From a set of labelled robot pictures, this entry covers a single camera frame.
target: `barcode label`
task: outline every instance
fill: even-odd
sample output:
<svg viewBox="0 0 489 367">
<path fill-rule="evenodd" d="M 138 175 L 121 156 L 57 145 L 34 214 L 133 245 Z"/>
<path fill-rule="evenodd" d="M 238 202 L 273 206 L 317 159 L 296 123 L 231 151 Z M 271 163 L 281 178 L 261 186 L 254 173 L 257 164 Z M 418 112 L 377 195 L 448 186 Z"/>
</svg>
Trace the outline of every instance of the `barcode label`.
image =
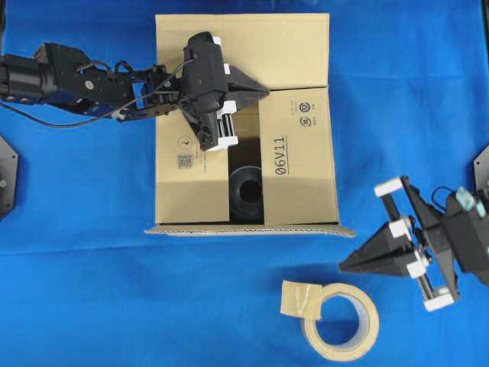
<svg viewBox="0 0 489 367">
<path fill-rule="evenodd" d="M 188 168 L 192 168 L 193 160 L 192 155 L 179 155 L 178 156 L 178 168 L 180 170 L 185 170 Z"/>
</svg>

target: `tape roll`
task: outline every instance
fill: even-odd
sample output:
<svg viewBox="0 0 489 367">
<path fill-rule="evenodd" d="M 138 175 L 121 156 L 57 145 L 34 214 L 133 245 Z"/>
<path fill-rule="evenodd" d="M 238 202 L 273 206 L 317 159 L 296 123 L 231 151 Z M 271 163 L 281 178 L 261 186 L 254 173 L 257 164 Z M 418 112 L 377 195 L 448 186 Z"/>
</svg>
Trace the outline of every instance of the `tape roll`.
<svg viewBox="0 0 489 367">
<path fill-rule="evenodd" d="M 229 177 L 229 207 L 232 219 L 239 222 L 262 222 L 262 190 L 259 167 L 244 166 L 234 170 Z"/>
<path fill-rule="evenodd" d="M 379 315 L 374 302 L 362 290 L 343 283 L 325 285 L 322 288 L 321 304 L 332 297 L 343 297 L 353 303 L 358 314 L 358 330 L 344 344 L 330 345 L 322 340 L 315 320 L 302 319 L 304 336 L 317 353 L 326 359 L 349 362 L 362 357 L 377 340 Z"/>
</svg>

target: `masking tape roll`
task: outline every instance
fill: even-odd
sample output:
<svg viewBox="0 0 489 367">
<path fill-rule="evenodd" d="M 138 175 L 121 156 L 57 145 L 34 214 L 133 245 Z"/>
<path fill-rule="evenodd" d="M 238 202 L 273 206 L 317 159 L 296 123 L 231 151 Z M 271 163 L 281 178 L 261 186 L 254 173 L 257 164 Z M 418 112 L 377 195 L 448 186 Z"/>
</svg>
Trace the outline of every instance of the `masking tape roll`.
<svg viewBox="0 0 489 367">
<path fill-rule="evenodd" d="M 346 343 L 326 344 L 318 333 L 315 320 L 302 319 L 303 333 L 317 353 L 326 359 L 349 362 L 362 357 L 375 344 L 379 333 L 379 315 L 374 302 L 360 289 L 343 283 L 325 285 L 321 304 L 331 297 L 343 297 L 353 303 L 358 314 L 358 330 Z"/>
</svg>

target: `blue table surface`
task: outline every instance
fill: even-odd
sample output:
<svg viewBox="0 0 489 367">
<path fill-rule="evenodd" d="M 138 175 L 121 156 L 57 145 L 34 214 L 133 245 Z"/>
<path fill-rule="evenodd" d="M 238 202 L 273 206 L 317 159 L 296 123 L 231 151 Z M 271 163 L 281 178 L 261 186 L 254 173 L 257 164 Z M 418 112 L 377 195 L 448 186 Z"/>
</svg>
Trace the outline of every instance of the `blue table surface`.
<svg viewBox="0 0 489 367">
<path fill-rule="evenodd" d="M 154 120 L 58 131 L 2 110 L 0 134 L 20 166 L 17 206 L 0 223 L 0 365 L 334 365 L 298 319 L 279 314 L 283 279 L 340 281 L 371 296 L 379 337 L 351 365 L 489 364 L 489 294 L 472 274 L 459 278 L 460 302 L 428 313 L 414 281 L 338 272 L 387 220 L 375 184 L 409 174 L 427 199 L 440 184 L 474 188 L 471 161 L 489 143 L 479 0 L 11 0 L 4 53 L 30 56 L 50 41 L 144 68 L 156 62 L 155 14 L 274 11 L 331 14 L 339 206 L 357 237 L 145 235 Z M 352 312 L 324 306 L 321 332 L 347 338 Z"/>
</svg>

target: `open cardboard box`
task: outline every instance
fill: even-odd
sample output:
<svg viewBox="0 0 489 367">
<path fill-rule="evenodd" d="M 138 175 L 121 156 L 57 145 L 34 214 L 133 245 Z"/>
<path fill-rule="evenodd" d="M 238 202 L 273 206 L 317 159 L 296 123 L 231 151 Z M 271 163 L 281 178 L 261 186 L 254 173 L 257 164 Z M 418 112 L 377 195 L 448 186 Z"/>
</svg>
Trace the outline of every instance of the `open cardboard box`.
<svg viewBox="0 0 489 367">
<path fill-rule="evenodd" d="M 339 225 L 328 97 L 329 15 L 158 15 L 158 60 L 172 70 L 201 31 L 226 63 L 270 89 L 233 115 L 239 145 L 202 152 L 179 112 L 157 119 L 156 223 L 170 235 L 325 233 Z M 261 165 L 263 224 L 229 222 L 228 173 Z"/>
</svg>

